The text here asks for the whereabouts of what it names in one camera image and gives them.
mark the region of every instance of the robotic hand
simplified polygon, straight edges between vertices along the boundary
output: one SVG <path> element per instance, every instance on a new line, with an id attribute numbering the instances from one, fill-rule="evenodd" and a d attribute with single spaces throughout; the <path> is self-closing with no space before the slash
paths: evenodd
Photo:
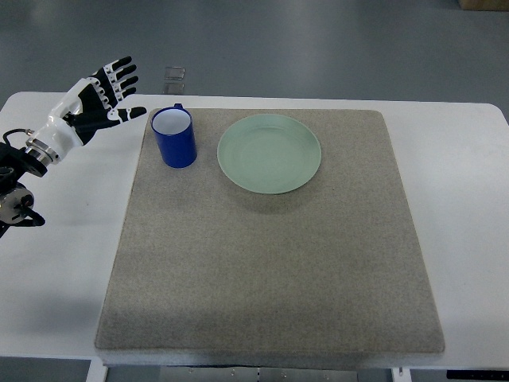
<path id="1" fill-rule="evenodd" d="M 61 162 L 74 147 L 86 145 L 99 129 L 113 127 L 146 113 L 144 107 L 117 108 L 120 101 L 136 92 L 131 87 L 136 69 L 131 57 L 104 65 L 79 80 L 49 112 L 46 124 L 37 131 L 15 129 L 0 142 L 0 237 L 11 226 L 33 227 L 45 220 L 33 211 L 33 194 L 18 179 L 25 173 L 42 177 L 46 167 Z M 26 148 L 10 145 L 14 132 L 30 135 Z"/>

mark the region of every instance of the blue mug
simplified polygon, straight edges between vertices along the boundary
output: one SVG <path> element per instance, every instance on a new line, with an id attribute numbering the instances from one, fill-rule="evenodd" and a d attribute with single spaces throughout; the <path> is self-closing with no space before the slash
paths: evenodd
<path id="1" fill-rule="evenodd" d="M 150 121 L 157 145 L 165 163 L 177 169 L 187 167 L 196 159 L 196 143 L 192 117 L 181 103 L 156 112 Z"/>

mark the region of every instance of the robot finger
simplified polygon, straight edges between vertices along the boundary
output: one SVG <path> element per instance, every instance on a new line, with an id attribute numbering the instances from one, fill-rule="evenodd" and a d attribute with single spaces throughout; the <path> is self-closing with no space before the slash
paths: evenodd
<path id="1" fill-rule="evenodd" d="M 92 84 L 89 84 L 78 95 L 83 105 L 83 113 L 107 108 L 104 89 L 101 88 L 100 90 L 102 90 L 101 93 Z"/>
<path id="2" fill-rule="evenodd" d="M 130 77 L 127 80 L 124 80 L 123 82 L 120 83 L 120 89 L 123 90 L 132 84 L 136 84 L 137 82 L 138 82 L 137 76 Z"/>
<path id="3" fill-rule="evenodd" d="M 133 59 L 131 56 L 127 56 L 127 57 L 121 58 L 119 60 L 113 61 L 112 63 L 109 64 L 109 66 L 111 66 L 111 69 L 113 69 L 113 71 L 116 72 L 117 70 L 119 70 L 119 68 L 121 68 L 124 65 L 129 64 L 132 60 Z"/>
<path id="4" fill-rule="evenodd" d="M 78 115 L 69 115 L 67 123 L 73 126 L 78 136 L 82 138 L 82 134 L 118 125 L 120 121 L 110 119 L 110 113 L 111 111 L 108 110 L 96 110 Z"/>
<path id="5" fill-rule="evenodd" d="M 136 65 L 130 65 L 130 66 L 126 67 L 126 68 L 122 68 L 122 69 L 118 70 L 117 72 L 113 73 L 113 75 L 110 76 L 110 81 L 111 81 L 112 84 L 116 83 L 122 77 L 127 76 L 128 74 L 131 74 L 135 70 L 136 70 Z"/>
<path id="6" fill-rule="evenodd" d="M 131 121 L 134 118 L 144 115 L 146 109 L 144 107 L 132 107 L 128 109 L 115 109 L 108 113 L 109 119 L 117 119 L 121 122 Z"/>
<path id="7" fill-rule="evenodd" d="M 136 92 L 136 88 L 128 88 L 122 93 L 122 98 L 126 98 L 127 96 L 130 96 L 131 94 L 134 94 Z"/>
<path id="8" fill-rule="evenodd" d="M 117 106 L 117 104 L 123 100 L 123 98 L 121 97 L 121 93 L 117 92 L 113 88 L 108 88 L 104 93 L 104 97 L 107 100 L 107 106 L 105 106 L 106 109 L 111 109 Z"/>

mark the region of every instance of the black cable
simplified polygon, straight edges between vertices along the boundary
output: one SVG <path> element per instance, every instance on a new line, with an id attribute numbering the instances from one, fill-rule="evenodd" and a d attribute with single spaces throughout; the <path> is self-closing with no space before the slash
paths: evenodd
<path id="1" fill-rule="evenodd" d="M 3 222 L 0 221 L 0 237 L 2 237 L 3 234 L 7 232 L 9 227 L 10 226 L 8 224 L 4 224 Z"/>
<path id="2" fill-rule="evenodd" d="M 10 142 L 9 142 L 9 139 L 7 138 L 9 135 L 11 134 L 14 134 L 14 133 L 25 133 L 26 134 L 26 129 L 14 129 L 14 130 L 10 130 L 10 131 L 7 131 L 3 136 L 3 142 L 6 143 L 7 146 L 10 146 Z"/>
<path id="3" fill-rule="evenodd" d="M 21 209 L 21 216 L 27 216 L 31 219 L 24 219 L 16 224 L 12 224 L 14 227 L 40 227 L 46 223 L 44 217 L 28 207 Z"/>

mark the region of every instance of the gray floor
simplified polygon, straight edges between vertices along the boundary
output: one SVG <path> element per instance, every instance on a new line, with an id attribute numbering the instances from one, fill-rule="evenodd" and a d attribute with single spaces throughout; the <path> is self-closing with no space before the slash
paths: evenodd
<path id="1" fill-rule="evenodd" d="M 0 382 L 85 382 L 89 361 L 0 357 Z M 446 382 L 446 371 L 412 370 L 413 382 Z M 391 382 L 390 370 L 118 367 L 106 382 Z"/>
<path id="2" fill-rule="evenodd" d="M 161 94 L 165 67 L 183 66 L 186 95 L 493 103 L 509 119 L 509 13 L 457 0 L 0 0 L 0 105 L 66 92 L 126 55 L 143 94 Z M 0 358 L 0 381 L 84 380 L 86 368 Z M 129 375 L 160 370 L 111 370 L 108 381 Z"/>

